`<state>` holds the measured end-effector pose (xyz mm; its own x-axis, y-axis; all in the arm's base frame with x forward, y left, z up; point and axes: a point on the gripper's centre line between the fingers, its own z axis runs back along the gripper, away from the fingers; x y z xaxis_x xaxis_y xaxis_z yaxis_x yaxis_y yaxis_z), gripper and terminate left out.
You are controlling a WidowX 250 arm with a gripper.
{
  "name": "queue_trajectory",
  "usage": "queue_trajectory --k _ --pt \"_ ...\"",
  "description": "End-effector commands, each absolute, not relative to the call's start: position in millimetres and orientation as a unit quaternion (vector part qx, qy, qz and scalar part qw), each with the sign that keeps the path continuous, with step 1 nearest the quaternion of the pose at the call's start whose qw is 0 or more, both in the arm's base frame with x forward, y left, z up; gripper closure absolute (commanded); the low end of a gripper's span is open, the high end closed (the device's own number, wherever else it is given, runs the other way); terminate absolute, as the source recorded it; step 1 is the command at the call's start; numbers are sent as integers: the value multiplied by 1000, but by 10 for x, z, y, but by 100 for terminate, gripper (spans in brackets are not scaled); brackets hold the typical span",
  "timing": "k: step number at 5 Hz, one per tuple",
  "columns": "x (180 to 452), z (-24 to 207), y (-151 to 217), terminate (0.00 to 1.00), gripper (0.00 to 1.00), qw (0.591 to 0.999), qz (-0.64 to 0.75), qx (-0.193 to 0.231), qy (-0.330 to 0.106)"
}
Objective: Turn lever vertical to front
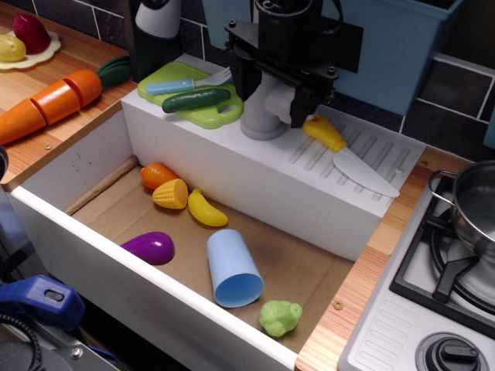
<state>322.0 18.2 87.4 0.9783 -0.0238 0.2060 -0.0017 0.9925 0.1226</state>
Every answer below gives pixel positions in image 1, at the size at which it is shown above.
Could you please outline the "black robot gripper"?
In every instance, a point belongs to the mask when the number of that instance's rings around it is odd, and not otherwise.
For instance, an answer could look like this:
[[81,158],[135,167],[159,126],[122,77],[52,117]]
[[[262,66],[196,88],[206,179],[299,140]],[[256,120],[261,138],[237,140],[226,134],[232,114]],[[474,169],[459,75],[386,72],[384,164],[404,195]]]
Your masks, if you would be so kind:
[[[359,70],[364,30],[345,21],[343,4],[336,14],[323,15],[321,1],[255,1],[255,22],[236,19],[224,25],[234,87],[246,101],[268,73],[288,85],[322,89],[340,70]],[[334,98],[334,88],[317,91],[299,86],[290,107],[290,126],[301,128],[319,105]]]

